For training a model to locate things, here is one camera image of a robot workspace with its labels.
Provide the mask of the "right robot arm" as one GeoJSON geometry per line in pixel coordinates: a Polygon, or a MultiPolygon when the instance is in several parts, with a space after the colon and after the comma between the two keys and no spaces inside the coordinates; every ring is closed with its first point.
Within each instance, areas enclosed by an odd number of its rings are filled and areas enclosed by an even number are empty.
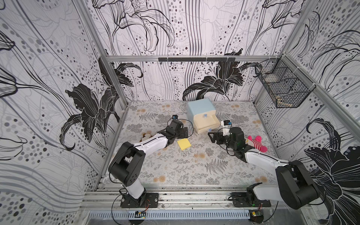
{"type": "Polygon", "coordinates": [[[277,179],[276,185],[258,182],[247,187],[245,194],[232,194],[230,199],[234,203],[244,201],[251,207],[269,207],[271,201],[277,201],[297,210],[320,198],[318,185],[303,163],[267,155],[268,149],[262,145],[260,136],[245,137],[239,127],[223,127],[209,132],[208,136],[212,143],[220,145],[227,152],[233,152],[237,159],[259,167],[277,179]]]}

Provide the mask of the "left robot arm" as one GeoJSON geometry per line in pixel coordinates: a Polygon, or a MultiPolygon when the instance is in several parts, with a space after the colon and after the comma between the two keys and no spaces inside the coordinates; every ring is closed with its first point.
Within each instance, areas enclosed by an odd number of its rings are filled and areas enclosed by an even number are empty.
{"type": "Polygon", "coordinates": [[[145,141],[135,144],[124,142],[111,161],[108,172],[120,181],[132,198],[138,200],[145,193],[138,179],[145,158],[184,138],[188,138],[188,128],[180,120],[173,119],[166,128],[145,141]]]}

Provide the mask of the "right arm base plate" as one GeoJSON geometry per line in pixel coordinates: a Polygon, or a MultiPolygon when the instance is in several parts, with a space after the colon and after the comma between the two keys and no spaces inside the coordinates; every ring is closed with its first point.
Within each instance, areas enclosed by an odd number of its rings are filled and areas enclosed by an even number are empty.
{"type": "Polygon", "coordinates": [[[252,207],[252,208],[265,208],[271,207],[272,204],[268,200],[259,200],[253,194],[247,192],[232,192],[228,197],[234,207],[252,207]]]}

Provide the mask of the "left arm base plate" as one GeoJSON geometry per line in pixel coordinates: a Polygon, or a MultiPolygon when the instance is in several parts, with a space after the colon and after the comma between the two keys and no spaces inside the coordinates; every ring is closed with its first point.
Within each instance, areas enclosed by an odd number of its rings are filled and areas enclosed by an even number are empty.
{"type": "Polygon", "coordinates": [[[144,192],[138,199],[130,194],[124,194],[121,200],[121,208],[157,208],[159,193],[144,192]]]}

